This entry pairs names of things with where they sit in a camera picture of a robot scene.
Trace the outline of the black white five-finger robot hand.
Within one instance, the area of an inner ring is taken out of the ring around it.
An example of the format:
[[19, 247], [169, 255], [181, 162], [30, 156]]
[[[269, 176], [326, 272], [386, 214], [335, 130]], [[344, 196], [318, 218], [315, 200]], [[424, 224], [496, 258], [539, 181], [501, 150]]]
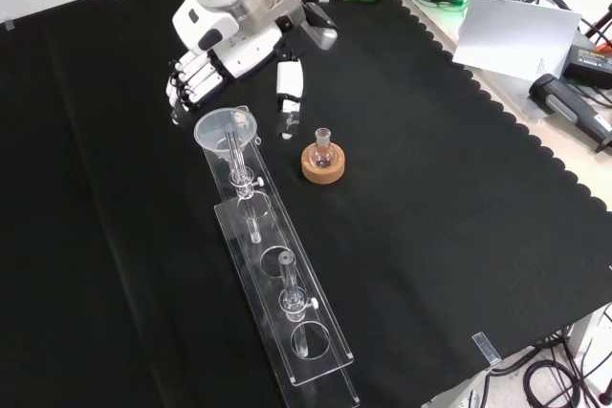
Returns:
[[197, 0], [185, 0], [172, 22], [187, 47], [182, 57], [171, 62], [166, 85], [174, 124], [187, 124], [224, 87], [250, 76], [275, 58], [279, 132], [286, 140], [295, 135], [304, 77], [300, 59], [283, 48], [282, 27], [291, 23], [288, 18], [247, 35], [239, 31], [228, 12], [207, 10]]

